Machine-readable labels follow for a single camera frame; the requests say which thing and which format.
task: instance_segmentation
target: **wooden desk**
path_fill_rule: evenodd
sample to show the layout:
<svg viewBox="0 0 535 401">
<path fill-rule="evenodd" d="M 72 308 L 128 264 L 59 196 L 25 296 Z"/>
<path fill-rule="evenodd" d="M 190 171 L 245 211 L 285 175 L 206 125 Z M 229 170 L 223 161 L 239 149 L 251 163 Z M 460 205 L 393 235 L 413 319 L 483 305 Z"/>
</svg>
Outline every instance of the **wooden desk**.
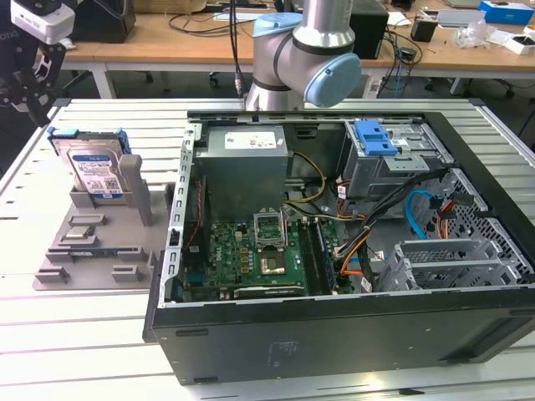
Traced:
<svg viewBox="0 0 535 401">
<path fill-rule="evenodd" d="M 422 7 L 444 9 L 447 6 L 437 0 L 416 0 L 409 17 L 414 17 Z M 227 22 L 213 21 L 209 15 L 196 15 L 187 29 L 202 30 L 224 26 Z M 186 18 L 178 18 L 175 25 L 182 27 Z M 499 27 L 520 33 L 523 27 L 504 25 Z M 239 59 L 242 70 L 252 72 L 253 22 L 239 28 Z M 395 29 L 410 36 L 410 27 Z M 457 48 L 453 44 L 453 29 L 437 28 L 430 43 L 419 43 L 423 57 L 413 69 L 412 76 L 453 78 L 504 78 L 535 79 L 535 57 L 519 56 L 492 44 L 490 48 Z M 91 61 L 84 58 L 93 51 Z M 363 74 L 368 79 L 365 98 L 377 95 L 381 79 L 394 62 L 394 52 L 388 43 L 383 43 L 377 60 L 362 60 Z M 138 15 L 134 30 L 126 43 L 81 43 L 80 49 L 69 53 L 65 68 L 85 65 L 95 78 L 100 96 L 114 98 L 115 91 L 108 75 L 109 71 L 176 71 L 176 72 L 233 72 L 234 61 L 228 35 L 202 38 L 172 30 L 166 17 L 161 14 Z"/>
<path fill-rule="evenodd" d="M 408 17 L 413 18 L 424 6 L 429 9 L 448 8 L 437 0 L 416 0 L 411 11 L 407 13 Z M 518 25 L 495 26 L 511 33 L 521 33 L 524 28 Z M 409 38 L 411 29 L 412 24 L 406 28 L 397 27 L 395 31 Z M 455 29 L 437 27 L 429 43 L 418 42 L 423 55 L 422 60 L 414 67 L 412 76 L 535 79 L 535 57 L 521 56 L 492 43 L 489 48 L 458 48 L 454 44 L 454 32 Z M 400 39 L 399 43 L 414 47 L 404 39 Z M 394 50 L 388 43 L 384 43 L 380 54 L 384 59 L 394 62 Z"/>
<path fill-rule="evenodd" d="M 203 21 L 209 17 L 210 14 L 199 14 L 195 19 Z M 184 23 L 186 17 L 175 21 L 178 27 Z M 212 19 L 203 22 L 191 20 L 186 28 L 202 30 L 227 24 Z M 245 72 L 252 72 L 253 24 L 244 23 L 238 29 L 238 57 Z M 107 71 L 233 72 L 235 69 L 228 34 L 206 38 L 181 33 L 169 28 L 166 17 L 161 14 L 138 15 L 135 28 L 126 43 L 103 43 L 96 50 L 94 61 L 104 64 L 104 71 L 94 74 L 102 97 L 115 96 Z M 385 76 L 391 59 L 380 56 L 377 60 L 363 60 L 362 65 L 364 73 L 376 82 Z M 366 88 L 367 91 L 373 91 L 377 85 L 372 85 L 370 78 Z"/>
<path fill-rule="evenodd" d="M 94 54 L 100 46 L 102 46 L 102 43 L 77 42 L 76 48 L 66 53 L 64 62 L 92 62 L 94 61 Z"/>
</svg>

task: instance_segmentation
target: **gray power supply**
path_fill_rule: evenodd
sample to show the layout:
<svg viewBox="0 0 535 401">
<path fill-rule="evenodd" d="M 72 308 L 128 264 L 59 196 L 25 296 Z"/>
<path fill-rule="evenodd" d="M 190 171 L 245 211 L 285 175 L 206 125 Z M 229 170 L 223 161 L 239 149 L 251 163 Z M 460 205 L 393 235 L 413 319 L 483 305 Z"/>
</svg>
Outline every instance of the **gray power supply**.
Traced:
<svg viewBox="0 0 535 401">
<path fill-rule="evenodd" d="M 197 155 L 211 202 L 212 218 L 246 221 L 259 211 L 278 211 L 288 166 L 280 125 L 213 127 Z"/>
</svg>

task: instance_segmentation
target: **small chip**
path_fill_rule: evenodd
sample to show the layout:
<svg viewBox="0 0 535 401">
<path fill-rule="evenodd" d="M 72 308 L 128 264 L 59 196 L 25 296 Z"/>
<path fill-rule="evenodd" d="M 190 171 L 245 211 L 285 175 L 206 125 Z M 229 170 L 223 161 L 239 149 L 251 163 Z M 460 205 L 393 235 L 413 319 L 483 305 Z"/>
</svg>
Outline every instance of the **small chip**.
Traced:
<svg viewBox="0 0 535 401">
<path fill-rule="evenodd" d="M 260 254 L 260 272 L 265 276 L 286 274 L 284 254 L 275 251 L 266 251 Z"/>
</svg>

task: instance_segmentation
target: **motherboard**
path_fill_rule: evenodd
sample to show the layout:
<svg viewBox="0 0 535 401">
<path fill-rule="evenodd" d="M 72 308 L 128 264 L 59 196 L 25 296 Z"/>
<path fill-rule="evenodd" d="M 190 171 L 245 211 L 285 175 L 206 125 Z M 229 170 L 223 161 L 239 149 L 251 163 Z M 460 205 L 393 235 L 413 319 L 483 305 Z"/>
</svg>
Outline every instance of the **motherboard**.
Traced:
<svg viewBox="0 0 535 401">
<path fill-rule="evenodd" d="M 274 217 L 212 224 L 207 267 L 187 273 L 188 292 L 196 300 L 223 300 L 333 290 L 330 255 L 339 244 L 333 222 Z"/>
</svg>

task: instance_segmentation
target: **blue hard drive label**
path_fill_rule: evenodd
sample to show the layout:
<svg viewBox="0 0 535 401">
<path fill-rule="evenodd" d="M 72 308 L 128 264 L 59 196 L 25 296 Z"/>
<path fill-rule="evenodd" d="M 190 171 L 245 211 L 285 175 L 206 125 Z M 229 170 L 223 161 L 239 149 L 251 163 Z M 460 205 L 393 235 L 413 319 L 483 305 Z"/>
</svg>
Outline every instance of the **blue hard drive label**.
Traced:
<svg viewBox="0 0 535 401">
<path fill-rule="evenodd" d="M 85 189 L 102 199 L 119 198 L 123 194 L 117 178 L 117 166 L 108 155 L 72 155 L 74 169 Z"/>
</svg>

